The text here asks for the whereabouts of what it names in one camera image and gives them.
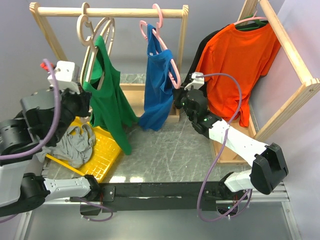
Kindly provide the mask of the green tank top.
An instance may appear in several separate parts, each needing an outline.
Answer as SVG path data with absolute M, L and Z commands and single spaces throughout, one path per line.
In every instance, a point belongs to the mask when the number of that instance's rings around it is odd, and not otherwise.
M 120 87 L 121 73 L 113 67 L 103 37 L 98 36 L 94 45 L 97 54 L 91 78 L 83 83 L 83 89 L 92 94 L 90 124 L 110 132 L 123 152 L 130 155 L 132 147 L 124 126 L 131 127 L 139 118 Z

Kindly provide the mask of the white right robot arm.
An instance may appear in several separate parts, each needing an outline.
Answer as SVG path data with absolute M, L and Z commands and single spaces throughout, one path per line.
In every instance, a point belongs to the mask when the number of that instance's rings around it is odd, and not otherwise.
M 229 125 L 207 108 L 207 98 L 199 89 L 180 90 L 175 106 L 183 108 L 193 128 L 243 158 L 250 170 L 232 172 L 219 186 L 220 196 L 231 199 L 240 190 L 256 189 L 269 195 L 288 175 L 281 147 L 257 141 Z

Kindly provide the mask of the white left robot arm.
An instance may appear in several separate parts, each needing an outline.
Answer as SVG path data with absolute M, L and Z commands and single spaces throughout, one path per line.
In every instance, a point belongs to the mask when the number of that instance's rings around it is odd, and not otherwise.
M 14 216 L 59 198 L 96 200 L 101 187 L 93 175 L 53 180 L 26 172 L 33 154 L 22 155 L 43 140 L 54 117 L 54 91 L 42 89 L 20 101 L 15 118 L 0 123 L 0 155 L 19 154 L 0 162 L 0 215 Z

